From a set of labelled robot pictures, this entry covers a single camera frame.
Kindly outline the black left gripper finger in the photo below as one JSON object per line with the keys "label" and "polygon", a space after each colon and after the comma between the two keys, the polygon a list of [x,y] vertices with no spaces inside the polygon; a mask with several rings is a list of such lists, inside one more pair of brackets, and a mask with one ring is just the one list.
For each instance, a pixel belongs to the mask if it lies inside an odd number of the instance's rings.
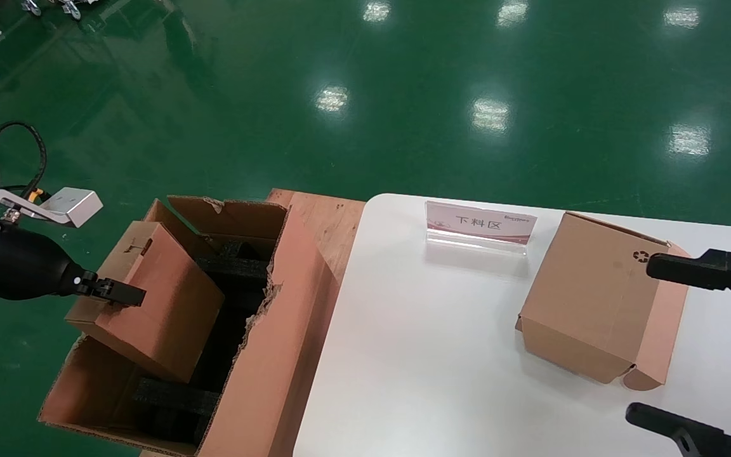
{"label": "black left gripper finger", "polygon": [[98,279],[93,283],[93,298],[122,307],[140,307],[146,291],[113,279]]}

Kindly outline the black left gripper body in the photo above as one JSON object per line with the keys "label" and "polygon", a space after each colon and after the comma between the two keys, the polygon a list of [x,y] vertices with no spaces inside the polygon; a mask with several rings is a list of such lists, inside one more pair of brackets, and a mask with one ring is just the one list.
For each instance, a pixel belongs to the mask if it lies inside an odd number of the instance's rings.
{"label": "black left gripper body", "polygon": [[20,301],[96,290],[98,275],[81,267],[55,241],[0,223],[0,298]]}

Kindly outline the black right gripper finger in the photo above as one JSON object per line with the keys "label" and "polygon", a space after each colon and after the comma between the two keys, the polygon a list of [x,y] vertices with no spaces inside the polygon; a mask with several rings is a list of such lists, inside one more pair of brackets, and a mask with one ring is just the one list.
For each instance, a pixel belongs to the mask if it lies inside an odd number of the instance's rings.
{"label": "black right gripper finger", "polygon": [[693,288],[731,291],[731,252],[708,249],[698,258],[657,253],[647,261],[647,275]]}
{"label": "black right gripper finger", "polygon": [[628,405],[626,421],[673,440],[683,456],[731,456],[731,435],[707,423],[640,402]]}

